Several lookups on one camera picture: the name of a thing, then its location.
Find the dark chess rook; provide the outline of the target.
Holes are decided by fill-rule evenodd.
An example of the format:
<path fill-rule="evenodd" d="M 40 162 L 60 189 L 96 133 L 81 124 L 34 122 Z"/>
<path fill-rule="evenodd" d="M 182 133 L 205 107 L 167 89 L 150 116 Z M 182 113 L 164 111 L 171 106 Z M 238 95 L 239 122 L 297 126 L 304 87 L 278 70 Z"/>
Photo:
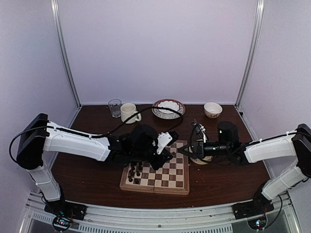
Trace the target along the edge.
<path fill-rule="evenodd" d="M 133 170 L 130 170 L 129 174 L 130 174 L 130 176 L 134 177 L 135 172 Z"/>

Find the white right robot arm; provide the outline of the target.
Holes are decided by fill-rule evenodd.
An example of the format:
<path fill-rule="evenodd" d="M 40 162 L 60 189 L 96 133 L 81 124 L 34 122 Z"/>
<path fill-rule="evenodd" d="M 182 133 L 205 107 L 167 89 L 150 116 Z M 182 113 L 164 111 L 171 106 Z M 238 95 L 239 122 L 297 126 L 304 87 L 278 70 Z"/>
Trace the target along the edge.
<path fill-rule="evenodd" d="M 217 125 L 218 140 L 209 141 L 205 128 L 192 122 L 192 132 L 199 132 L 203 139 L 179 148 L 179 153 L 192 159 L 204 161 L 207 156 L 225 156 L 236 165 L 248 165 L 258 161 L 279 157 L 294 157 L 295 161 L 281 174 L 265 182 L 249 203 L 253 214 L 260 214 L 268 202 L 282 192 L 291 189 L 311 177 L 311 129 L 307 124 L 299 124 L 293 131 L 267 139 L 249 143 L 239 141 L 238 127 L 230 121 Z"/>

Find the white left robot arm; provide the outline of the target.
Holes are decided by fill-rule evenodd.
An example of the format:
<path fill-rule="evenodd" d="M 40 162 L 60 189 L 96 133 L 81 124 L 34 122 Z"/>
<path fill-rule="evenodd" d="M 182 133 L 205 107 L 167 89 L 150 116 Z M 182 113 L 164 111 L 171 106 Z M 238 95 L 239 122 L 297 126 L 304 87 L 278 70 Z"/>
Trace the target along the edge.
<path fill-rule="evenodd" d="M 97 161 L 129 164 L 147 162 L 157 170 L 172 159 L 166 147 L 178 139 L 175 131 L 158 133 L 149 125 L 137 125 L 121 136 L 89 134 L 64 128 L 40 113 L 20 135 L 17 164 L 27 170 L 51 208 L 60 216 L 70 211 L 61 187 L 46 167 L 42 155 L 56 151 Z"/>

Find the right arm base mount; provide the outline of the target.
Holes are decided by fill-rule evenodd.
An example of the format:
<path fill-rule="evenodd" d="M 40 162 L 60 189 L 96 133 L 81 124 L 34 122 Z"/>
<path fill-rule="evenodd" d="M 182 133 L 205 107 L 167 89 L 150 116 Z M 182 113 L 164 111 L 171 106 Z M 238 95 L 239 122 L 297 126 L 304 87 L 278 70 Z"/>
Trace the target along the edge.
<path fill-rule="evenodd" d="M 265 206 L 255 205 L 253 201 L 239 202 L 232 205 L 235 219 L 249 218 L 252 216 L 263 215 L 266 212 L 274 210 L 273 204 Z"/>

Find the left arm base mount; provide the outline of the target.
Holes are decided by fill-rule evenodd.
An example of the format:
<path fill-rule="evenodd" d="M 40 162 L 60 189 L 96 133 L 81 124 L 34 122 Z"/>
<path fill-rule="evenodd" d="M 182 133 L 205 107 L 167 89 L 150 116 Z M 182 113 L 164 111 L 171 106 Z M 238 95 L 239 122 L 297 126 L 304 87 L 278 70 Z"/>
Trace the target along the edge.
<path fill-rule="evenodd" d="M 87 207 L 67 201 L 52 201 L 45 204 L 44 211 L 55 216 L 66 217 L 69 219 L 84 220 Z"/>

